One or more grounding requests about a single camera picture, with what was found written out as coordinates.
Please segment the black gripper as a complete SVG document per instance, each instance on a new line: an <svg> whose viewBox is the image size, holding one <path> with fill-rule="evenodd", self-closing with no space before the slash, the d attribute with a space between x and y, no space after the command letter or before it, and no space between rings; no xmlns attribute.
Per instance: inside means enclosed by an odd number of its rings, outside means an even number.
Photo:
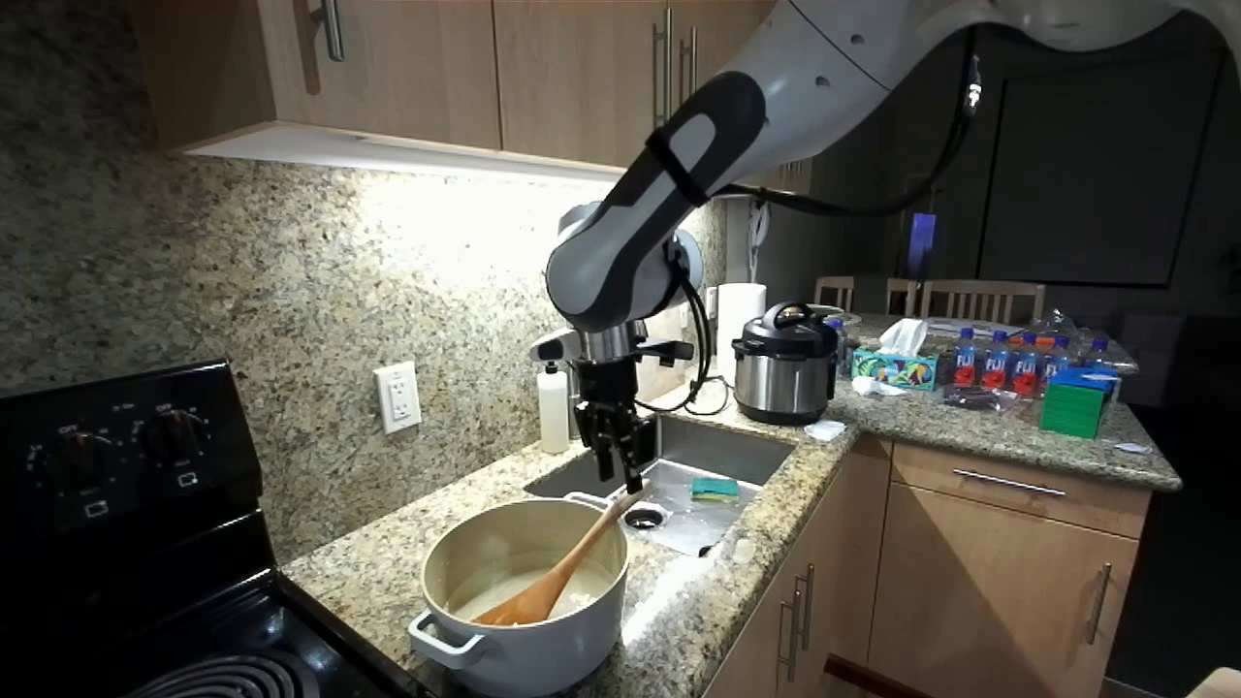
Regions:
<svg viewBox="0 0 1241 698"><path fill-rule="evenodd" d="M623 483L629 491L645 488L645 467L654 457L650 423L637 409L637 363L583 363L576 368L576 434L592 448L596 475L611 482L611 448L629 457Z"/></svg>

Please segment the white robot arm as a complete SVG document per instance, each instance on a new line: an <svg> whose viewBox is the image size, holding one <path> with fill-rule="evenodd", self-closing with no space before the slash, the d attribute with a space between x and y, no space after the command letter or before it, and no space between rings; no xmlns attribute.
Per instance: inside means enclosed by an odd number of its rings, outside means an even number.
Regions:
<svg viewBox="0 0 1241 698"><path fill-rule="evenodd" d="M1012 28L1051 51L1108 51L1180 12L1201 16L1241 56L1241 0L774 0L547 254L547 299L576 334L575 417L596 474L645 488L654 431L637 409L631 329L675 301L666 239L698 204L838 142L966 28Z"/></svg>

